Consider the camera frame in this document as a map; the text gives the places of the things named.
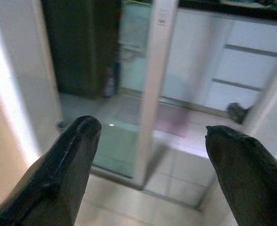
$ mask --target kitchen counter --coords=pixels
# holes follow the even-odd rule
[[[271,7],[250,8],[210,0],[179,0],[179,7],[277,21],[277,9]]]

